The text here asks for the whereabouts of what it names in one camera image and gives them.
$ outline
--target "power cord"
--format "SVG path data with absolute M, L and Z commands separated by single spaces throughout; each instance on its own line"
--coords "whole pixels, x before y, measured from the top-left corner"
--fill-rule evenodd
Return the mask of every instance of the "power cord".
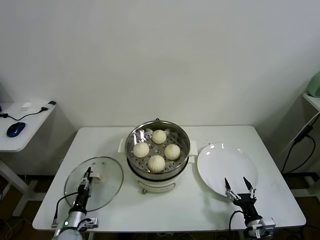
M 306 158 L 306 160 L 305 160 L 303 163 L 301 163 L 299 166 L 297 166 L 296 168 L 292 169 L 291 171 L 288 171 L 288 172 L 284 173 L 284 170 L 285 170 L 287 161 L 288 161 L 288 159 L 289 159 L 290 153 L 291 153 L 292 149 L 294 148 L 294 146 L 297 144 L 297 142 L 294 142 L 294 143 L 292 144 L 292 146 L 290 147 L 290 150 L 289 150 L 289 152 L 288 152 L 288 154 L 287 154 L 287 156 L 286 156 L 286 159 L 285 159 L 283 168 L 282 168 L 282 170 L 281 170 L 281 173 L 282 173 L 282 174 L 290 174 L 290 173 L 292 173 L 293 171 L 301 168 L 303 165 L 306 164 L 306 162 L 307 162 L 307 161 L 311 158 L 311 156 L 314 154 L 315 149 L 316 149 L 316 141 L 315 141 L 310 135 L 306 135 L 306 137 L 309 138 L 309 139 L 311 139 L 312 142 L 313 142 L 313 148 L 312 148 L 312 151 L 311 151 L 310 155 L 309 155 L 309 156 Z
M 24 115 L 23 117 L 20 117 L 20 118 L 18 118 L 18 119 L 14 118 L 13 116 L 10 116 L 8 113 L 0 113 L 0 118 L 4 118 L 4 119 L 10 118 L 10 119 L 13 119 L 13 120 L 15 120 L 15 121 L 20 121 L 21 119 L 24 119 L 25 117 L 28 117 L 28 116 L 31 116 L 31 115 L 36 115 L 36 114 L 42 113 L 43 111 L 45 111 L 45 110 L 43 110 L 43 109 L 41 108 L 41 110 L 38 111 L 38 112 Z
M 59 208 L 59 203 L 61 202 L 61 200 L 67 198 L 67 197 L 70 197 L 72 195 L 75 195 L 75 194 L 78 194 L 78 192 L 73 192 L 73 193 L 70 193 L 70 194 L 67 194 L 65 196 L 63 196 L 62 198 L 60 198 L 57 203 L 56 203 L 56 206 L 55 206 L 55 213 L 54 213 L 54 217 L 53 217 L 53 222 L 52 224 L 57 224 L 57 218 L 58 218 L 58 208 Z
M 301 130 L 298 132 L 298 134 L 275 156 L 275 159 L 277 159 L 281 153 L 283 151 L 285 151 L 290 144 L 296 140 L 296 138 L 302 133 L 302 131 L 313 121 L 313 123 L 311 124 L 311 127 L 315 124 L 315 122 L 318 120 L 318 118 L 320 117 L 320 112 L 318 112 L 317 114 L 315 114 L 302 128 Z
M 9 222 L 11 222 L 12 220 L 15 220 L 15 219 L 17 219 L 17 218 L 21 218 L 21 219 L 20 219 L 15 225 L 11 226 L 11 225 L 9 224 Z M 2 230 L 5 225 L 7 225 L 8 228 L 9 228 L 9 230 L 8 230 L 8 232 L 7 232 L 6 235 L 5 235 L 5 239 L 6 239 L 6 240 L 12 240 L 12 239 L 14 239 L 14 238 L 21 232 L 21 230 L 23 229 L 23 227 L 24 227 L 24 225 L 25 225 L 25 222 L 27 222 L 28 224 L 32 225 L 32 223 L 31 223 L 29 220 L 27 220 L 26 218 L 24 218 L 24 217 L 22 217 L 22 216 L 13 216 L 13 217 L 9 218 L 9 219 L 6 220 L 6 221 L 0 219 L 0 230 Z M 22 224 L 21 224 L 21 227 L 18 229 L 18 231 L 16 231 L 16 232 L 14 233 L 14 229 L 15 229 L 20 223 L 22 223 Z
M 18 118 L 18 119 L 13 117 L 13 116 L 10 116 L 8 113 L 0 113 L 0 118 L 4 118 L 4 119 L 10 118 L 10 119 L 13 119 L 15 121 L 20 121 L 20 120 L 24 119 L 25 117 L 28 117 L 28 116 L 31 116 L 31 115 L 37 115 L 37 114 L 42 113 L 44 111 L 48 111 L 51 107 L 53 107 L 56 104 L 57 103 L 55 101 L 50 101 L 49 103 L 47 103 L 46 105 L 41 107 L 41 109 L 38 112 L 29 113 L 27 115 L 24 115 L 24 116 Z
M 234 212 L 232 213 L 232 215 L 231 215 L 231 217 L 230 217 L 230 220 L 229 220 L 229 234 L 230 234 L 230 237 L 232 237 L 232 236 L 231 236 L 231 222 L 232 222 L 232 218 L 236 215 L 236 213 L 242 213 L 242 214 L 244 214 L 244 212 L 243 212 L 243 211 L 240 211 L 240 210 L 234 211 Z

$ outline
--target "table leg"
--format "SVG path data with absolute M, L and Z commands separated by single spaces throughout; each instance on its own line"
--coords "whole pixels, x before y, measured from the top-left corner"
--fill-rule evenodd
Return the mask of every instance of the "table leg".
M 310 187 L 304 189 L 292 189 L 295 198 L 316 197 L 320 202 L 320 180 L 314 182 L 309 176 L 304 177 Z
M 23 196 L 13 211 L 12 216 L 20 216 L 28 201 L 42 201 L 46 195 L 44 192 L 35 192 L 38 181 L 32 180 L 26 184 L 18 175 L 15 174 L 3 161 L 0 160 L 0 175 L 3 176 L 11 185 L 18 189 Z
M 94 232 L 90 232 L 88 240 L 94 240 L 94 238 L 95 238 L 95 233 Z

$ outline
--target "robotic arm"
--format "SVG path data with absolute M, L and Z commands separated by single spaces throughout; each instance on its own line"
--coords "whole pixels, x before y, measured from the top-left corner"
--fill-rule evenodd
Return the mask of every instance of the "robotic arm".
M 96 217 L 87 218 L 87 202 L 90 198 L 92 188 L 92 177 L 90 177 L 91 167 L 87 169 L 81 183 L 77 188 L 77 196 L 72 208 L 69 210 L 68 217 L 57 224 L 57 216 L 55 215 L 52 227 L 56 227 L 53 240 L 82 240 L 80 232 L 87 229 L 97 228 L 99 220 Z
M 244 224 L 246 225 L 245 232 L 250 238 L 263 239 L 270 237 L 273 234 L 273 229 L 276 224 L 272 218 L 265 219 L 258 214 L 254 205 L 257 201 L 256 189 L 252 187 L 251 183 L 245 177 L 243 177 L 243 180 L 249 193 L 234 193 L 225 178 L 225 194 L 234 205 L 239 206 L 242 209 Z

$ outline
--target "pot lid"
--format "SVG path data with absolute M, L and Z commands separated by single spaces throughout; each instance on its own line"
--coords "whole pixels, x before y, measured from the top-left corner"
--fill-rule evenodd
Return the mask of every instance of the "pot lid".
M 100 209 L 110 203 L 119 192 L 124 181 L 124 173 L 120 164 L 108 156 L 90 158 L 77 166 L 68 176 L 64 185 L 64 195 L 77 191 L 81 179 L 88 167 L 91 167 L 92 178 L 91 197 L 88 199 L 88 212 Z M 72 207 L 76 194 L 66 198 Z

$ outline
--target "computer mouse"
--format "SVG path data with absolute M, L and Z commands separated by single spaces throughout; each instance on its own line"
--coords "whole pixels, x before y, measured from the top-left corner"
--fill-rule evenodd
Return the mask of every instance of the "computer mouse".
M 26 124 L 24 122 L 17 122 L 12 124 L 6 131 L 6 135 L 9 138 L 14 138 L 19 135 L 19 133 L 25 128 Z

